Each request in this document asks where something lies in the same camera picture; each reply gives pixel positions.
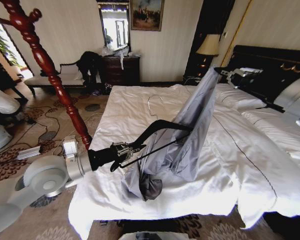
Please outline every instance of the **carpet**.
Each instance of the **carpet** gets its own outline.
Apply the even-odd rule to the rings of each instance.
[[[22,122],[8,129],[13,139],[0,149],[0,180],[20,176],[30,163],[41,156],[62,154],[59,144],[67,135],[76,135],[79,152],[85,151],[65,107],[53,92],[36,89],[37,97],[33,98],[23,83],[18,84],[17,88],[29,99],[23,111],[27,119],[34,121]],[[80,94],[79,90],[70,90],[70,94],[85,120],[89,134],[93,136],[108,96]],[[42,155],[16,159],[19,151],[37,145],[41,145]],[[75,189],[76,186],[72,186],[57,196],[42,196],[34,201],[14,224],[0,233],[0,240],[78,240],[79,236],[68,220],[68,207]],[[282,239],[269,228],[263,218],[251,229],[243,230],[243,226],[235,207],[229,216],[191,214],[153,221],[95,221],[88,239],[117,240],[124,233],[137,231],[187,233],[190,238],[198,240]]]

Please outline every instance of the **picture frame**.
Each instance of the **picture frame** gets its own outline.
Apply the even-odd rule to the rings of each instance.
[[[164,0],[130,0],[131,30],[161,31]]]

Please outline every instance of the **lamp shade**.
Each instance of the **lamp shade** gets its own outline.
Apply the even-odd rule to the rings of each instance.
[[[208,34],[196,53],[202,55],[218,55],[219,38],[219,34]]]

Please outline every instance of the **carved wooden post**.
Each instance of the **carved wooden post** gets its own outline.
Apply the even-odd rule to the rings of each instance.
[[[41,12],[35,8],[27,16],[20,6],[20,0],[0,0],[0,2],[3,3],[10,15],[9,22],[5,19],[0,19],[0,22],[14,26],[20,31],[23,39],[30,45],[35,61],[47,74],[49,82],[54,86],[56,95],[61,103],[65,105],[67,114],[70,116],[76,131],[80,134],[85,148],[88,149],[92,138],[88,134],[86,124],[79,115],[78,109],[73,105],[69,94],[63,88],[60,77],[56,75],[55,65],[46,50],[41,46],[40,39],[35,32],[34,22],[42,17]]]

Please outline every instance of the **black headboard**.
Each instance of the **black headboard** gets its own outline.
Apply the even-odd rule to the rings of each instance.
[[[300,78],[300,50],[236,45],[228,68],[243,67],[263,72],[239,88],[271,106],[287,86]]]

